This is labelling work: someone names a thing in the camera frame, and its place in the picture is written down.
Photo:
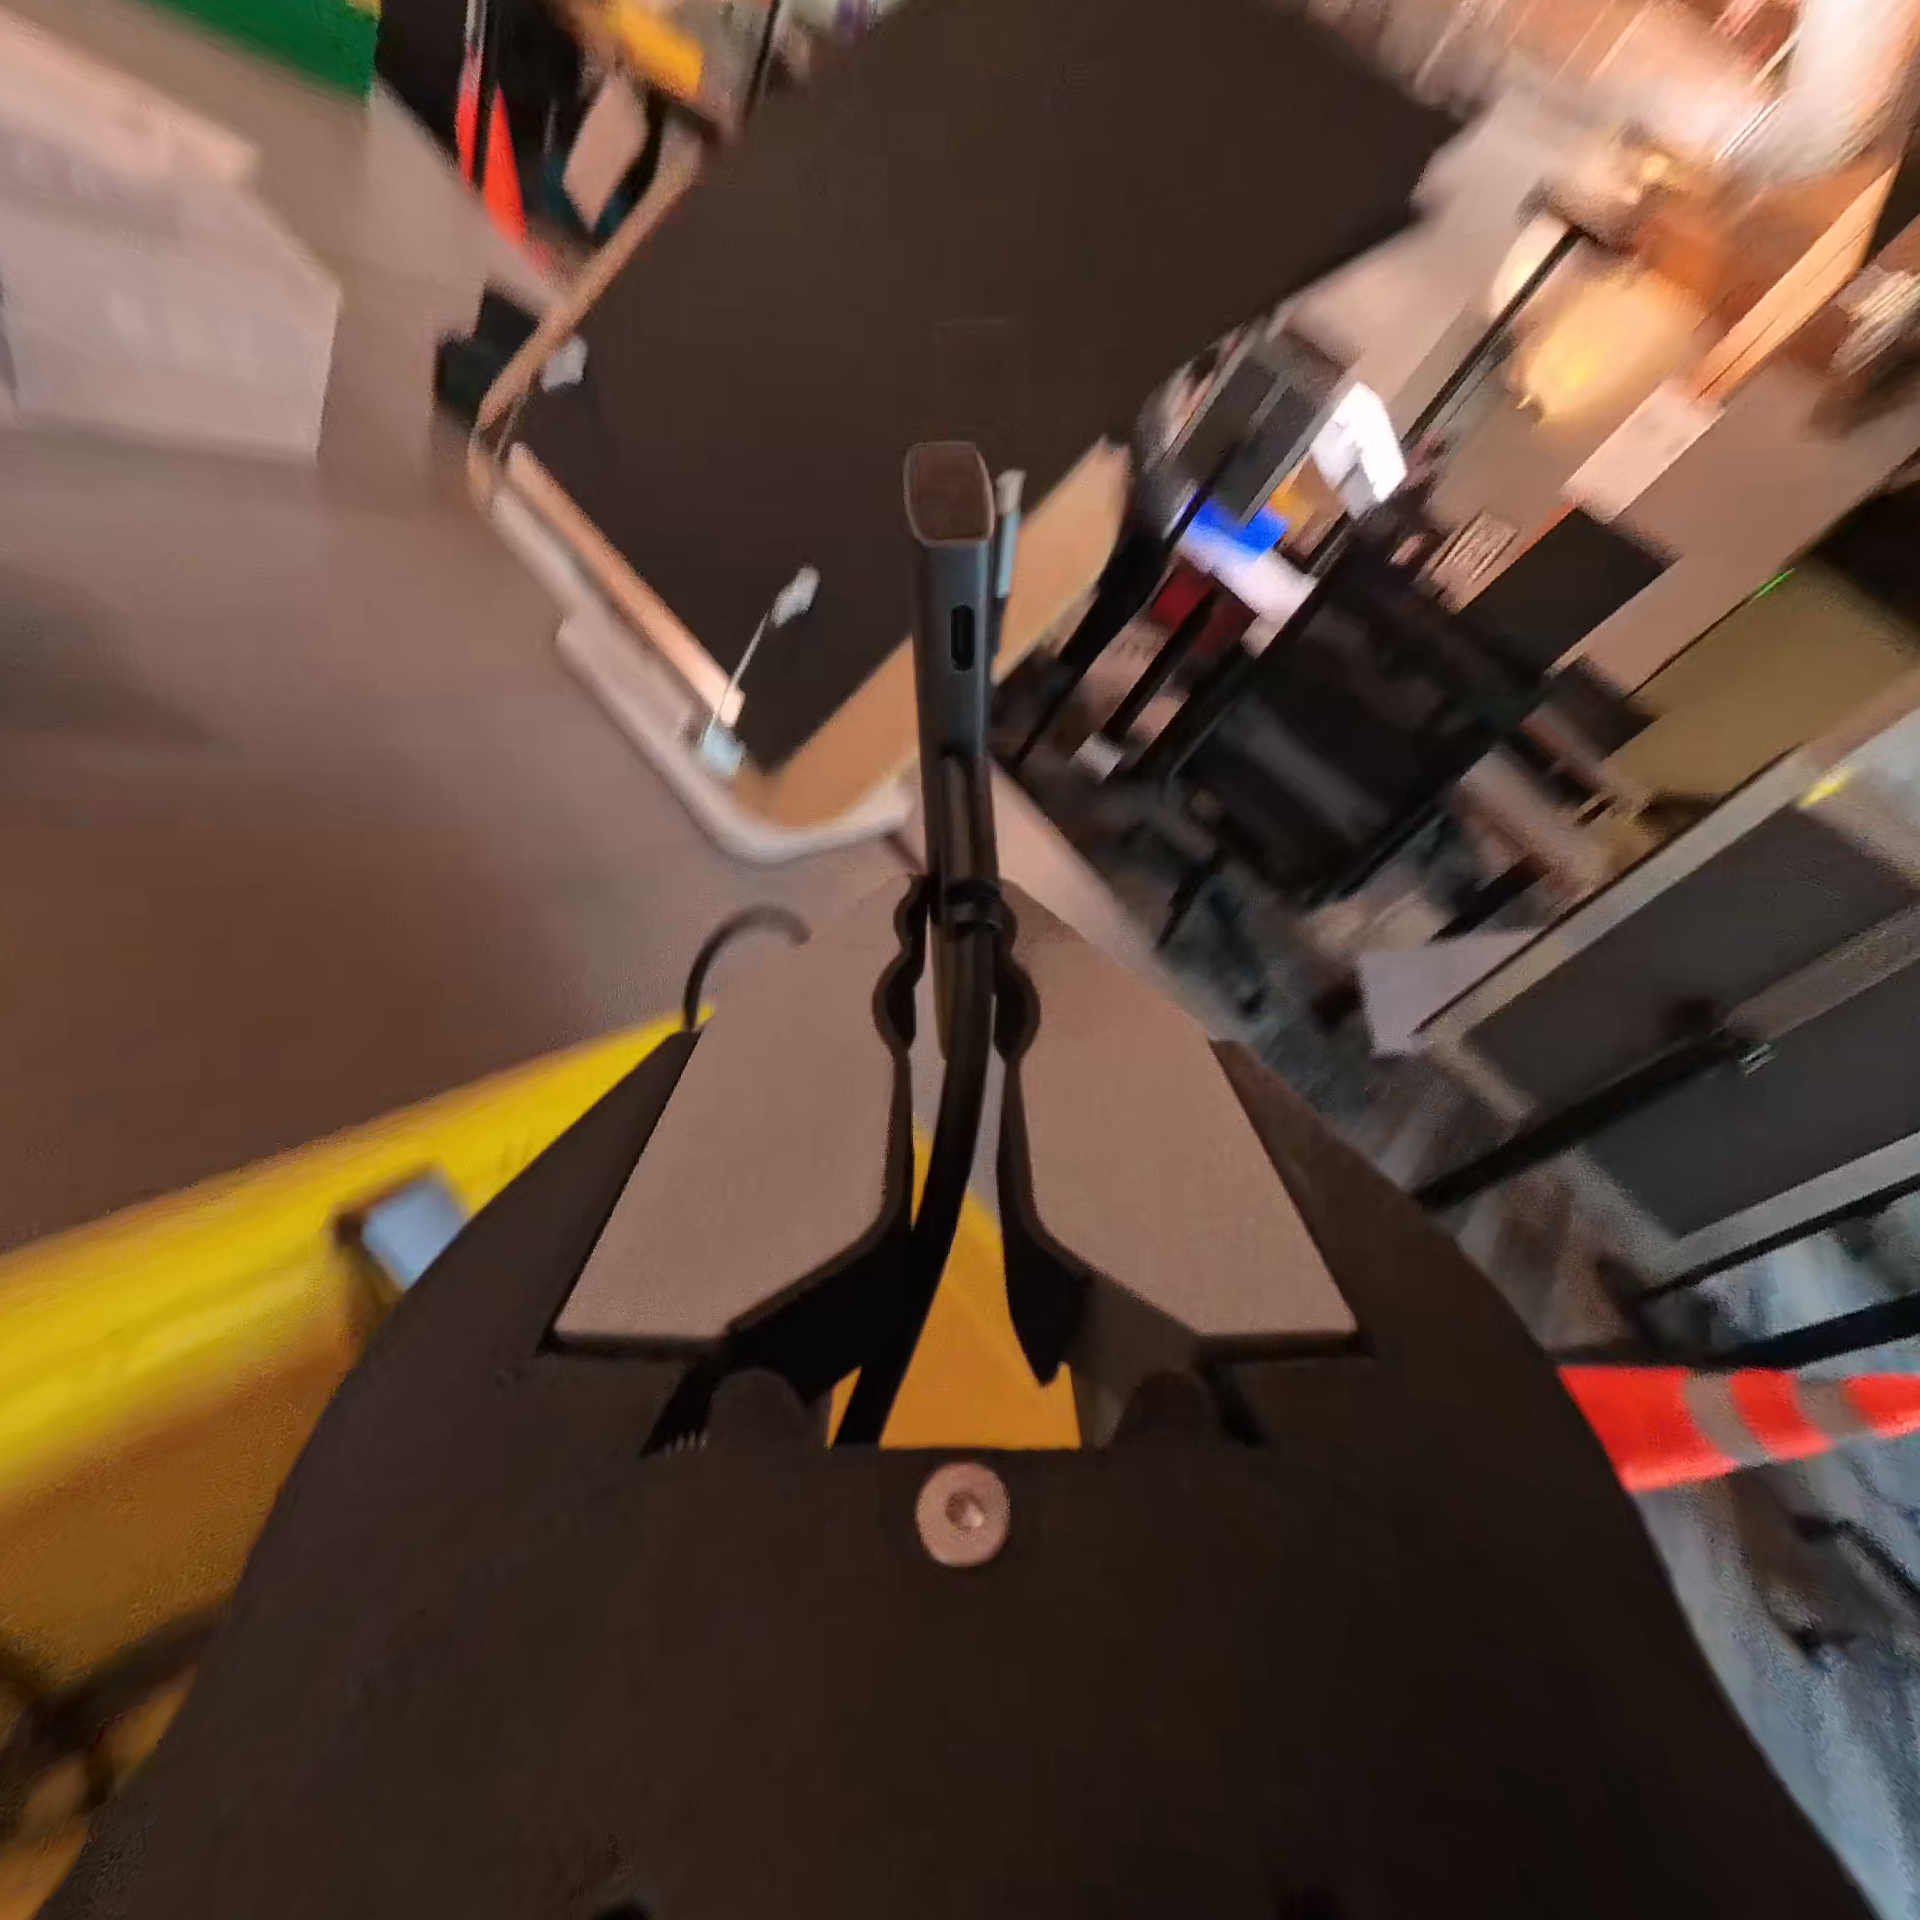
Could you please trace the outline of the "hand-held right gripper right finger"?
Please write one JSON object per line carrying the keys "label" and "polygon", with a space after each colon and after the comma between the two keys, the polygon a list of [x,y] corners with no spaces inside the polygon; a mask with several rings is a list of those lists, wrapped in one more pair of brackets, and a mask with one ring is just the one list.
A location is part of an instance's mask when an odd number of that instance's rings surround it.
{"label": "hand-held right gripper right finger", "polygon": [[1020,1352],[1137,1385],[1342,1352],[1360,1327],[1212,1036],[1010,888],[995,1189]]}

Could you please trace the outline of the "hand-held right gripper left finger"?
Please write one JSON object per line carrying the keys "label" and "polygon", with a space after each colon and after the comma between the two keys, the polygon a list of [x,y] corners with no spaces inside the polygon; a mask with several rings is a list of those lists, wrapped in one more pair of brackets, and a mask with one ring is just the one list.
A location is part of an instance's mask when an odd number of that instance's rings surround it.
{"label": "hand-held right gripper left finger", "polygon": [[899,1195],[909,1043],[879,990],[908,878],[803,944],[765,944],[716,1005],[553,1322],[568,1346],[710,1346],[851,1259]]}

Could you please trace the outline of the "grey usb hub with black cable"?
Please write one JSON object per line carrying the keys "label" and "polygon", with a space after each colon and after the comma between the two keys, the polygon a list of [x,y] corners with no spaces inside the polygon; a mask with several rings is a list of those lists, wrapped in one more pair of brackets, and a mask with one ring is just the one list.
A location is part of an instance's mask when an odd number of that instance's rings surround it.
{"label": "grey usb hub with black cable", "polygon": [[925,842],[908,940],[932,950],[943,1075],[899,1281],[862,1340],[834,1446],[883,1439],[938,1299],[985,1113],[1004,931],[985,732],[1022,489],[1020,471],[990,479],[968,443],[914,444],[904,459],[902,499],[918,546],[911,656]]}

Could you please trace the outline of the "red and white barrier tape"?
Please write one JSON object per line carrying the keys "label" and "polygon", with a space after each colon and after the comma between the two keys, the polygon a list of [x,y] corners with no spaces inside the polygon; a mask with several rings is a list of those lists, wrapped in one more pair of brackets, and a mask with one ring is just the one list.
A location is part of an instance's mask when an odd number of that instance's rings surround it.
{"label": "red and white barrier tape", "polygon": [[1574,1362],[1555,1376],[1634,1494],[1898,1443],[1918,1431],[1915,1374],[1815,1379],[1767,1366]]}

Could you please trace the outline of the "yellow plastic bin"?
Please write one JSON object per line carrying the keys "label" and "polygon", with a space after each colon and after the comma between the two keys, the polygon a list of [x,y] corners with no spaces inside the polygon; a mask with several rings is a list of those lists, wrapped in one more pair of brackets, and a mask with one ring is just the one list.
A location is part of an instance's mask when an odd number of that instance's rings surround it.
{"label": "yellow plastic bin", "polygon": [[280,1487],[402,1292],[678,1015],[3,1254],[3,1916],[174,1722]]}

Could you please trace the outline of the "grey desk partition panel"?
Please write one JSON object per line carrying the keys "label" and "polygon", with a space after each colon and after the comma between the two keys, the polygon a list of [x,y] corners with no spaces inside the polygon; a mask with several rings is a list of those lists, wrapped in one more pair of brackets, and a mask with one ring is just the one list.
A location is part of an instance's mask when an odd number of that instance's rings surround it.
{"label": "grey desk partition panel", "polygon": [[1915,729],[1802,749],[1423,1028],[1509,1134],[1447,1214],[1559,1170],[1675,1290],[1915,1193]]}

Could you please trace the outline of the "wooden book stand board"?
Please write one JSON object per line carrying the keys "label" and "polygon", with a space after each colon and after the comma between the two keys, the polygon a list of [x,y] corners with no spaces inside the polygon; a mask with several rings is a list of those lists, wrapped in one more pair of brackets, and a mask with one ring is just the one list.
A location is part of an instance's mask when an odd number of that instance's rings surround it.
{"label": "wooden book stand board", "polygon": [[[919,221],[961,185],[916,115],[842,117],[812,93],[737,142],[683,151],[545,309],[478,402],[468,446],[526,450],[626,577],[729,672],[789,578],[808,613],[762,643],[731,723],[741,763],[788,763],[906,644],[899,463],[980,436],[1020,468],[1023,519],[1000,665],[1092,589],[1126,459],[1043,427],[1040,329],[1008,298],[943,287]],[[578,389],[538,372],[568,336]]]}

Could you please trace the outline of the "black sheet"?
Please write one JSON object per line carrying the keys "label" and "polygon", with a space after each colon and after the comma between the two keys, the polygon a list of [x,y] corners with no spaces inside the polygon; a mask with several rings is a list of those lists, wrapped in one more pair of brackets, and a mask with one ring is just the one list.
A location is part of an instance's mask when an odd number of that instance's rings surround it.
{"label": "black sheet", "polygon": [[1204,348],[1392,240],[1462,124],[1286,5],[899,5],[636,244],[516,450],[741,686],[782,771],[906,638],[902,463],[1036,508]]}

